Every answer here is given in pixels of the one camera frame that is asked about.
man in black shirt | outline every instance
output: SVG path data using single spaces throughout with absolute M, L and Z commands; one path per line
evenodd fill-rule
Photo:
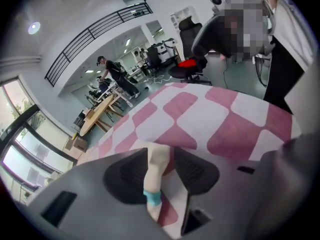
M 139 90 L 132 83 L 125 79 L 125 74 L 121 72 L 121 69 L 117 67 L 114 62 L 111 60 L 106 60 L 106 58 L 103 56 L 99 56 L 97 63 L 105 65 L 105 72 L 100 78 L 100 82 L 102 82 L 110 72 L 111 77 L 116 81 L 118 86 L 130 95 L 129 99 L 132 99 L 133 97 L 137 98 L 140 95 Z

gray floor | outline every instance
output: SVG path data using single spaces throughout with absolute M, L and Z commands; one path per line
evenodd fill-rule
M 208 64 L 207 67 L 203 70 L 205 76 L 209 78 L 212 82 L 213 86 L 227 88 L 230 90 L 242 92 L 259 99 L 263 99 L 266 88 L 259 82 L 255 65 L 253 65 L 252 60 L 243 61 L 239 63 L 232 63 L 231 60 L 228 60 L 228 67 L 226 65 L 225 60 L 220 60 L 218 55 L 210 55 L 207 57 Z M 146 78 L 139 80 L 139 83 L 136 84 L 136 87 L 141 92 L 141 95 L 138 98 L 134 98 L 131 100 L 133 103 L 133 107 L 143 101 L 146 97 L 160 89 L 163 85 L 171 82 L 180 82 L 180 79 L 170 78 L 168 74 L 169 66 L 164 68 L 161 72 L 159 72 L 155 81 L 149 80 L 148 82 L 144 82 Z M 263 83 L 268 83 L 269 79 L 269 62 L 267 61 L 262 68 L 261 79 Z M 129 107 L 123 100 L 121 100 L 121 108 L 123 112 L 116 108 L 122 115 L 126 115 L 132 107 Z M 103 115 L 101 119 L 105 121 L 107 124 L 113 126 L 116 122 L 120 120 L 120 118 L 116 115 L 111 115 L 112 122 L 107 115 Z M 89 144 L 89 148 L 95 146 L 98 141 L 102 138 L 105 133 L 95 126 L 92 131 L 84 137 Z

